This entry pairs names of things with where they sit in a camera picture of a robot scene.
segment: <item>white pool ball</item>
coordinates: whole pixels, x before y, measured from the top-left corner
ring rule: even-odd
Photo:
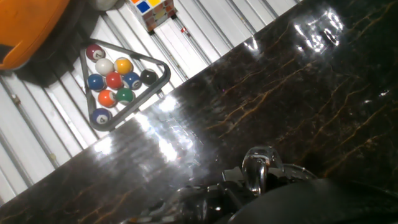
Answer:
[[[95,63],[95,69],[99,74],[106,76],[109,72],[114,71],[114,65],[109,59],[102,58]]]

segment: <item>billiard ball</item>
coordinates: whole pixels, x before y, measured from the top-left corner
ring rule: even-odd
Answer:
[[[95,63],[95,69],[103,76],[106,76],[109,72],[114,71],[113,63],[106,58],[101,58]]]
[[[151,86],[154,84],[158,79],[158,76],[155,71],[152,69],[145,69],[142,71],[140,80],[145,86]]]
[[[123,87],[122,76],[117,72],[111,72],[106,76],[106,84],[113,90]]]
[[[88,59],[92,60],[93,62],[97,62],[101,58],[105,58],[105,51],[100,46],[96,44],[91,44],[86,49],[86,55]]]
[[[95,109],[91,120],[96,124],[106,124],[112,119],[112,113],[104,108]]]
[[[101,91],[106,88],[105,78],[102,75],[92,74],[87,79],[88,88]]]
[[[111,90],[103,90],[98,95],[98,102],[107,108],[111,108],[117,103],[116,95]]]
[[[129,72],[123,76],[123,83],[126,88],[138,90],[142,86],[139,76],[135,72]]]
[[[121,75],[129,73],[133,69],[134,66],[132,65],[130,60],[124,57],[118,58],[114,63],[114,70],[119,72]]]
[[[122,88],[116,93],[116,99],[123,105],[128,105],[135,97],[134,93],[128,88]]]

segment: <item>rubik's cube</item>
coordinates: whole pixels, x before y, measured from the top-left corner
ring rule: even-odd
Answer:
[[[174,0],[126,0],[148,32],[175,15]]]

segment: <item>green pool ball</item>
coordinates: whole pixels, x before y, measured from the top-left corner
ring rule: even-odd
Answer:
[[[122,88],[118,90],[118,93],[116,94],[116,99],[123,105],[128,105],[135,98],[136,96],[134,93],[128,88]]]

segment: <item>marble countertop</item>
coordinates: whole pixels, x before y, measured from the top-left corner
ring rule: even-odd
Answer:
[[[0,208],[0,223],[118,223],[254,146],[398,190],[398,2],[304,0]]]

